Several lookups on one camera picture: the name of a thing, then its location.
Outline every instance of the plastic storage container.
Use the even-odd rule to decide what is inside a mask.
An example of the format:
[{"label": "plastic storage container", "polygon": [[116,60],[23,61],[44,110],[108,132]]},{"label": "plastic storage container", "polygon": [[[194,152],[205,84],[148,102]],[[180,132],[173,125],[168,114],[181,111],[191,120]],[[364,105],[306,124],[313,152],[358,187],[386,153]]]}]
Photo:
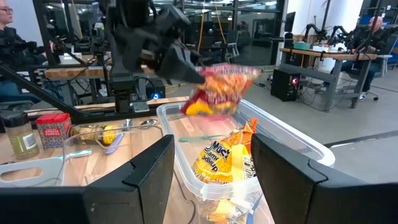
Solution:
[{"label": "plastic storage container", "polygon": [[[192,171],[193,163],[209,143],[225,138],[234,129],[242,128],[248,119],[257,118],[257,133],[269,136],[326,166],[333,166],[335,162],[333,153],[325,146],[248,101],[242,100],[234,115],[208,117],[181,115],[179,111],[183,105],[184,103],[162,105],[158,107],[157,114],[164,134],[175,136],[176,176],[184,198],[197,208],[192,210],[194,223],[213,223],[201,216],[201,211],[214,209],[203,208],[204,200],[221,201],[261,191],[257,178],[223,185],[205,184]],[[240,223],[273,223],[264,196],[248,213],[247,219]]]}]

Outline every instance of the spice jar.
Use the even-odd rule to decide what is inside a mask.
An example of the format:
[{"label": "spice jar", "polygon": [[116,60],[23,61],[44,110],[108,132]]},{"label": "spice jar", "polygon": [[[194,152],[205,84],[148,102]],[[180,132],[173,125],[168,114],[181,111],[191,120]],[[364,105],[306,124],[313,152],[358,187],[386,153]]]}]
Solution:
[{"label": "spice jar", "polygon": [[[77,139],[85,143],[100,142],[104,146],[112,144],[116,137],[115,127],[112,125],[72,125],[69,129],[68,137],[75,136],[77,134],[84,134]],[[96,131],[103,131],[101,133],[90,134]]]},{"label": "spice jar", "polygon": [[2,121],[17,159],[29,159],[39,153],[26,113],[3,115]]}]

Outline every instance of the wall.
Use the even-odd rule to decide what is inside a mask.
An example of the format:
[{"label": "wall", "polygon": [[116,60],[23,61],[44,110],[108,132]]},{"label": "wall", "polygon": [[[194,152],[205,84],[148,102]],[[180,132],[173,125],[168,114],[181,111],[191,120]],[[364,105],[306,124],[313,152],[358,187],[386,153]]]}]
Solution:
[{"label": "wall", "polygon": [[[332,0],[326,19],[326,27],[331,33],[333,26],[343,26],[347,31],[355,28],[359,12],[364,0]],[[305,26],[315,23],[322,28],[323,17],[326,11],[326,0],[290,0],[287,13],[296,12],[293,31],[294,35],[304,35]]]},{"label": "wall", "polygon": [[7,3],[14,10],[14,22],[9,27],[16,28],[18,35],[24,40],[36,41],[38,46],[43,45],[33,1],[8,0]]}]

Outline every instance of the snack bag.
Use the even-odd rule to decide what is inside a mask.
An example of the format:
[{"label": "snack bag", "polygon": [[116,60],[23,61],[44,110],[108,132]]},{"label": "snack bag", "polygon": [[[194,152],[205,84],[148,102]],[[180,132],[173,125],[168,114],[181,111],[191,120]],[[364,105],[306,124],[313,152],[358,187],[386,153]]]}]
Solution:
[{"label": "snack bag", "polygon": [[181,109],[183,114],[233,114],[243,93],[260,75],[260,70],[242,65],[223,64],[199,71],[205,83]]},{"label": "snack bag", "polygon": [[[251,157],[251,136],[256,132],[257,119],[250,119],[242,130],[207,146],[193,165],[201,181],[228,184],[256,176]],[[217,224],[245,224],[246,215],[260,199],[262,192],[242,193],[228,200],[199,199],[200,214]]]}]

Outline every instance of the small red box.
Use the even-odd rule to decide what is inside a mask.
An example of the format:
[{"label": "small red box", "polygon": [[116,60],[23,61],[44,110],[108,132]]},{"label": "small red box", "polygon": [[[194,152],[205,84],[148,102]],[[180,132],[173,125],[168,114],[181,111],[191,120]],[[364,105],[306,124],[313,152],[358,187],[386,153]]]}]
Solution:
[{"label": "small red box", "polygon": [[71,125],[68,113],[45,114],[36,119],[44,149],[63,147]]}]

